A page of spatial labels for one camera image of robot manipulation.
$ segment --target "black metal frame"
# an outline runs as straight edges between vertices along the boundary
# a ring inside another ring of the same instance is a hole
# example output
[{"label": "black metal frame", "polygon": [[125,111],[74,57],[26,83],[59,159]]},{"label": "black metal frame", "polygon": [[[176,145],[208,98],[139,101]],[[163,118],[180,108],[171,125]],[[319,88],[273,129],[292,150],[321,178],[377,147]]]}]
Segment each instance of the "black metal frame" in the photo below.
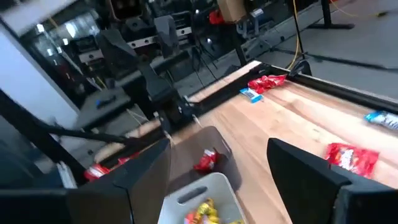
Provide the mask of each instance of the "black metal frame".
[{"label": "black metal frame", "polygon": [[323,24],[312,24],[310,29],[352,29],[354,24],[334,24],[331,22],[329,0],[321,0]]}]

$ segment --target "cardboard box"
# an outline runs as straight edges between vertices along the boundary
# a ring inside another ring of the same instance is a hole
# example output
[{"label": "cardboard box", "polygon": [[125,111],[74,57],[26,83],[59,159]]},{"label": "cardboard box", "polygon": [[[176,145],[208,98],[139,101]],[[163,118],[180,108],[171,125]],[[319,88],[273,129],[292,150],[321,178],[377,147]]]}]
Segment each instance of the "cardboard box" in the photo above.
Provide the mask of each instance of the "cardboard box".
[{"label": "cardboard box", "polygon": [[246,15],[244,0],[217,0],[225,22],[236,22]]}]

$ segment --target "blue wrapper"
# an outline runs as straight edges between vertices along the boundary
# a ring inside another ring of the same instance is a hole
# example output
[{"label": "blue wrapper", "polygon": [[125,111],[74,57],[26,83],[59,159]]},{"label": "blue wrapper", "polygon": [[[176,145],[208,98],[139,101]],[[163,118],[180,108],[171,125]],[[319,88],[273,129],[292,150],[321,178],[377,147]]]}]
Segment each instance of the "blue wrapper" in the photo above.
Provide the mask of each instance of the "blue wrapper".
[{"label": "blue wrapper", "polygon": [[258,102],[262,99],[262,95],[256,93],[254,90],[250,88],[244,88],[241,90],[241,93],[247,96],[250,99],[251,103]]},{"label": "blue wrapper", "polygon": [[375,111],[365,116],[370,123],[381,124],[389,129],[398,130],[398,116],[385,111]]}]

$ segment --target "basket handle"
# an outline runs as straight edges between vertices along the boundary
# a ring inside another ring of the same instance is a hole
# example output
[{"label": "basket handle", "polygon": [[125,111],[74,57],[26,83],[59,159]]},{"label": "basket handle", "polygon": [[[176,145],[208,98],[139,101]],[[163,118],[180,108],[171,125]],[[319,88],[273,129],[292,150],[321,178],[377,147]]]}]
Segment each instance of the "basket handle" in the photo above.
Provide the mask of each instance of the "basket handle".
[{"label": "basket handle", "polygon": [[194,199],[195,197],[197,197],[197,196],[199,196],[201,194],[204,194],[207,190],[208,190],[208,188],[205,187],[205,186],[197,187],[197,188],[195,188],[195,189],[193,189],[193,190],[191,190],[191,191],[179,196],[177,198],[177,202],[179,204],[185,204],[188,201]]}]

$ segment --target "chip bag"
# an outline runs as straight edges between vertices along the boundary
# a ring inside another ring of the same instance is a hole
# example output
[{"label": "chip bag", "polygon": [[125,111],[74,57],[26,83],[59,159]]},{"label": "chip bag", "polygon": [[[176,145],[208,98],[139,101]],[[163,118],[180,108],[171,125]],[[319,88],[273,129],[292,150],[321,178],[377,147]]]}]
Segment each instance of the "chip bag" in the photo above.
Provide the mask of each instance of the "chip bag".
[{"label": "chip bag", "polygon": [[332,143],[327,147],[325,159],[355,174],[371,179],[379,152],[342,143]]}]

